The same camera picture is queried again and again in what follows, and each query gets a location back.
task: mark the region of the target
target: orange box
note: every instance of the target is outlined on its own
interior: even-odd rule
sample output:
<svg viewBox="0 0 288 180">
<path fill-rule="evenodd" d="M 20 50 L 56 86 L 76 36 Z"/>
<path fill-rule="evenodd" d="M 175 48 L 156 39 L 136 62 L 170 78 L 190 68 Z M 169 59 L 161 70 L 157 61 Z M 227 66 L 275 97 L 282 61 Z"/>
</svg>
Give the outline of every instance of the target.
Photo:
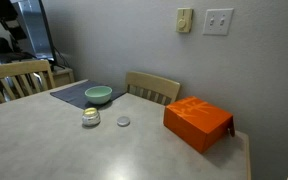
<svg viewBox="0 0 288 180">
<path fill-rule="evenodd" d="M 165 107 L 164 126 L 198 152 L 228 133 L 235 135 L 233 115 L 194 96 Z"/>
</svg>

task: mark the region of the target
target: blue placemat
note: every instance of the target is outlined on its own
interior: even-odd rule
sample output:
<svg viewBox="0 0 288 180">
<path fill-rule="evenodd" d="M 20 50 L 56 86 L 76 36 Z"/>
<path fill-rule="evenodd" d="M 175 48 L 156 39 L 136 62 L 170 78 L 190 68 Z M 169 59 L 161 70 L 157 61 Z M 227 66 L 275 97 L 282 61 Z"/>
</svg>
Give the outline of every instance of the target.
<svg viewBox="0 0 288 180">
<path fill-rule="evenodd" d="M 95 107 L 99 109 L 105 106 L 106 104 L 114 101 L 115 99 L 122 96 L 123 94 L 125 94 L 124 91 L 120 91 L 120 90 L 117 90 L 116 88 L 111 87 L 113 91 L 112 91 L 112 97 L 110 101 L 101 105 L 92 104 L 88 102 L 84 93 L 87 89 L 94 87 L 94 86 L 103 86 L 103 84 L 94 82 L 94 81 L 86 81 L 86 82 L 77 84 L 75 86 L 72 86 L 66 89 L 62 89 L 56 92 L 51 92 L 50 94 L 58 99 L 61 99 L 81 109 L 86 109 L 90 107 Z"/>
</svg>

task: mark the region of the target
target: white lid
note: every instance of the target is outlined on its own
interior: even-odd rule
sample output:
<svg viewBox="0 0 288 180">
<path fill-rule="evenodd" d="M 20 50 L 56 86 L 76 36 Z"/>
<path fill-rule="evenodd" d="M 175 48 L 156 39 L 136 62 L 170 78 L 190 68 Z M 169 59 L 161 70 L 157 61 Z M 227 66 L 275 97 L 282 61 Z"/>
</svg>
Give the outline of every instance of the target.
<svg viewBox="0 0 288 180">
<path fill-rule="evenodd" d="M 128 126 L 130 123 L 131 123 L 130 118 L 126 116 L 122 116 L 117 119 L 117 125 L 121 127 Z"/>
</svg>

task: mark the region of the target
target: ceramic bowl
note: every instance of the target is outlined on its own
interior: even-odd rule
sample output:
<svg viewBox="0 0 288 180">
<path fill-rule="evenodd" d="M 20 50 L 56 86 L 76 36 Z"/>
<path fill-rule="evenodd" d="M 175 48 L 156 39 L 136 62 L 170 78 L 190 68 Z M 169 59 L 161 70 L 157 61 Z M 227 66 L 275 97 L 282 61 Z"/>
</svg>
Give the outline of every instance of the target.
<svg viewBox="0 0 288 180">
<path fill-rule="evenodd" d="M 104 104 L 111 99 L 112 88 L 108 86 L 95 86 L 86 90 L 85 96 L 92 104 Z"/>
</svg>

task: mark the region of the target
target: light switch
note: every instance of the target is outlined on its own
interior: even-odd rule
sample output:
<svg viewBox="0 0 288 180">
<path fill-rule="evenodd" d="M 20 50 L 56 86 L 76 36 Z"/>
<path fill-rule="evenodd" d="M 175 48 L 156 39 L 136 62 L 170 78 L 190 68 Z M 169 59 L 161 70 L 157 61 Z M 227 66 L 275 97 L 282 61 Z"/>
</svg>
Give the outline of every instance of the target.
<svg viewBox="0 0 288 180">
<path fill-rule="evenodd" d="M 192 27 L 193 9 L 179 8 L 177 9 L 176 31 L 180 33 L 188 33 Z"/>
<path fill-rule="evenodd" d="M 206 11 L 203 34 L 226 36 L 231 24 L 233 11 L 233 8 L 208 9 Z"/>
</svg>

